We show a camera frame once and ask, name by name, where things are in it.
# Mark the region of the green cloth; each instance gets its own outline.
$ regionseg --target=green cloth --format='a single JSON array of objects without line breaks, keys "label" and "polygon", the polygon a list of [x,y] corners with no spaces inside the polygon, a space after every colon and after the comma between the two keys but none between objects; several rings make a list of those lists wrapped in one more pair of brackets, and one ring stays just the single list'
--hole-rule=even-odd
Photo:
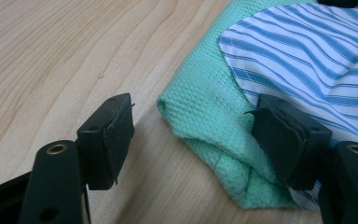
[{"label": "green cloth", "polygon": [[228,195],[244,208],[294,205],[277,181],[250,131],[252,110],[217,45],[224,30],[273,6],[313,0],[232,0],[187,56],[158,98],[158,109],[175,135],[216,173]]}]

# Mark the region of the striped cloth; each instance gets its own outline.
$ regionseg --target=striped cloth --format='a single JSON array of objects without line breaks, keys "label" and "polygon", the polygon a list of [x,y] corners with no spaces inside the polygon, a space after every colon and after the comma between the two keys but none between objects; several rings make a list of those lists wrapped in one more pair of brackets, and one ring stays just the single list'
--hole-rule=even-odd
[{"label": "striped cloth", "polygon": [[[332,144],[358,142],[358,8],[271,7],[218,42],[251,104],[259,93],[281,97],[333,131]],[[318,204],[317,190],[291,192],[299,206]]]}]

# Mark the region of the black plastic part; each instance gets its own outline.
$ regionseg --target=black plastic part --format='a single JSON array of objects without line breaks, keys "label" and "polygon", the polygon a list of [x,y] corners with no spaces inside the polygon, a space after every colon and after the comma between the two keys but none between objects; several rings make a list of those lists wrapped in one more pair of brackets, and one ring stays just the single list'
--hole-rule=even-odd
[{"label": "black plastic part", "polygon": [[323,180],[320,192],[324,224],[358,223],[358,143],[340,142],[329,163],[337,183]]},{"label": "black plastic part", "polygon": [[133,134],[128,93],[106,100],[77,130],[89,189],[110,189],[117,183]]},{"label": "black plastic part", "polygon": [[357,7],[358,0],[318,0],[318,3],[331,7]]},{"label": "black plastic part", "polygon": [[50,143],[36,154],[19,222],[90,223],[86,200],[76,143]]},{"label": "black plastic part", "polygon": [[17,223],[30,173],[0,185],[0,223]]},{"label": "black plastic part", "polygon": [[314,164],[328,148],[332,132],[288,102],[260,94],[253,136],[276,174],[292,189],[313,189]]}]

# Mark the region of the cloth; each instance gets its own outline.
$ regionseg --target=cloth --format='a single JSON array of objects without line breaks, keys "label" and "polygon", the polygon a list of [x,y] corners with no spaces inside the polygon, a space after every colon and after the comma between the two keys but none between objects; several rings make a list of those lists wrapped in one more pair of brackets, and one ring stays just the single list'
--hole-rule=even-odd
[{"label": "cloth", "polygon": [[272,6],[309,0],[232,0],[184,60],[158,98],[176,136],[216,173],[228,195],[245,208],[293,206],[250,131],[253,107],[224,61],[217,38],[230,25]]},{"label": "cloth", "polygon": [[[259,93],[278,96],[332,130],[334,142],[358,142],[358,8],[271,7],[230,26],[219,45],[252,105]],[[291,192],[315,210],[319,187]]]}]

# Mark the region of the wooden table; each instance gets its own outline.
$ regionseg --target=wooden table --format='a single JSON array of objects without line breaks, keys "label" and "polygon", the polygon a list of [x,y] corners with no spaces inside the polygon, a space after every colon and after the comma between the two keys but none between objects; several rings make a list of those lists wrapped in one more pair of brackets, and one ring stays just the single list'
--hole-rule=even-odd
[{"label": "wooden table", "polygon": [[296,209],[239,208],[156,109],[227,2],[0,0],[0,183],[129,92],[135,136],[118,185],[89,193],[93,223],[321,223]]}]

